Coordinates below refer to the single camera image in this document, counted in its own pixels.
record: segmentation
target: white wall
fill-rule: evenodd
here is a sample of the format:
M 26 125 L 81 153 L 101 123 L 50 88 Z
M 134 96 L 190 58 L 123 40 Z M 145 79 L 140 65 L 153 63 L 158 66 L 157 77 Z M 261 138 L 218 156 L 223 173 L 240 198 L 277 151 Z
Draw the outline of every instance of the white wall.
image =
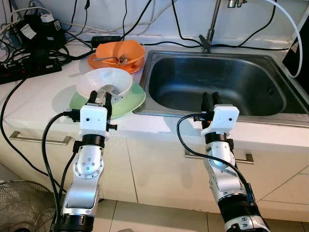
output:
M 127 0 L 128 14 L 126 23 L 135 23 L 148 0 Z M 15 0 L 19 7 L 25 7 L 27 1 Z M 70 22 L 75 0 L 41 0 L 50 9 L 55 18 L 61 22 Z M 125 14 L 125 0 L 90 0 L 87 25 L 113 29 L 122 25 Z M 84 24 L 85 0 L 78 0 L 75 23 Z M 156 0 L 155 14 L 170 0 Z M 300 21 L 309 2 L 305 0 L 278 0 L 295 20 Z M 183 36 L 197 37 L 206 35 L 210 26 L 215 0 L 178 0 L 175 3 Z M 263 0 L 248 0 L 241 8 L 228 9 L 227 0 L 222 0 L 215 28 L 214 41 L 220 39 L 247 38 L 252 32 L 265 25 L 270 19 L 272 5 Z M 149 21 L 152 3 L 141 21 Z M 143 31 L 146 26 L 139 26 L 132 34 Z M 257 40 L 288 41 L 293 34 L 293 28 L 286 16 L 277 9 L 274 20 L 268 28 L 254 37 Z M 178 36 L 177 27 L 169 7 L 145 35 Z

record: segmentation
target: stainless steel sink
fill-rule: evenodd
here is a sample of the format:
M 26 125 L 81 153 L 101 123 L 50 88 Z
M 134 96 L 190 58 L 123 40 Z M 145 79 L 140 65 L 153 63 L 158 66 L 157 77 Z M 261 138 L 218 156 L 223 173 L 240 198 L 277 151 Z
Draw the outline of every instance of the stainless steel sink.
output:
M 200 112 L 206 91 L 236 106 L 239 121 L 309 126 L 305 102 L 269 56 L 150 51 L 140 85 L 146 100 L 137 114 Z

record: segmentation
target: drawer handle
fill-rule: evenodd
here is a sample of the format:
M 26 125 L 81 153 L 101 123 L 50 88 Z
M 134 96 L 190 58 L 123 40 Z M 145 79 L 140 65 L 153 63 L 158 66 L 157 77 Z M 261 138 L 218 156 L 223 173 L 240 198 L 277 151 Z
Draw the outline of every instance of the drawer handle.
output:
M 203 157 L 201 157 L 201 156 L 196 156 L 196 155 L 193 155 L 193 154 L 191 154 L 189 151 L 187 151 L 187 150 L 185 150 L 184 151 L 184 157 L 185 158 L 189 158 L 189 159 L 199 159 L 199 160 L 201 160 L 201 159 L 204 159 Z M 252 156 L 252 154 L 246 154 L 246 159 L 236 159 L 236 162 L 237 163 L 247 163 L 247 164 L 254 164 L 254 160 L 253 160 L 253 156 Z
M 28 141 L 28 142 L 36 142 L 36 143 L 41 143 L 42 139 L 33 139 L 33 138 L 24 138 L 24 137 L 18 137 L 20 132 L 14 131 L 10 139 L 11 140 L 19 140 L 19 141 Z M 47 144 L 58 144 L 58 145 L 68 145 L 71 140 L 71 137 L 66 136 L 63 141 L 55 141 L 55 140 L 46 140 Z

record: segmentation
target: white countertop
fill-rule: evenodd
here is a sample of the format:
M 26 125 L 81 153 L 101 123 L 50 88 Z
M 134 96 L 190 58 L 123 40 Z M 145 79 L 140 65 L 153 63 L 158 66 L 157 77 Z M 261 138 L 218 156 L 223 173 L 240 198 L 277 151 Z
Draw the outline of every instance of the white countertop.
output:
M 148 46 L 149 50 L 178 50 L 194 51 L 177 46 Z M 284 52 L 252 51 L 250 49 L 214 48 L 214 53 L 239 53 L 239 54 L 264 54 L 270 55 L 279 64 L 283 71 L 281 61 Z M 75 84 L 78 79 L 92 68 L 88 65 L 87 59 L 73 61 L 62 67 L 61 72 L 27 79 L 25 83 L 11 97 L 6 111 L 5 123 L 14 128 L 28 128 L 43 130 L 47 122 L 56 114 L 69 108 L 70 101 L 76 92 Z M 133 79 L 139 83 L 142 70 L 134 73 Z M 0 106 L 18 82 L 0 85 Z M 165 116 L 145 116 L 128 113 L 125 116 L 112 120 L 118 124 L 118 131 L 112 134 L 123 136 L 154 136 L 154 138 L 171 139 L 176 141 L 176 123 L 179 118 Z M 183 122 L 182 134 L 187 142 L 203 143 L 201 138 L 200 123 L 193 120 Z M 69 119 L 62 119 L 55 123 L 54 130 L 78 132 L 79 124 Z M 277 126 L 268 124 L 255 124 L 237 122 L 231 131 L 230 138 L 234 139 L 235 147 L 291 150 L 296 152 L 309 152 L 309 129 L 289 126 Z

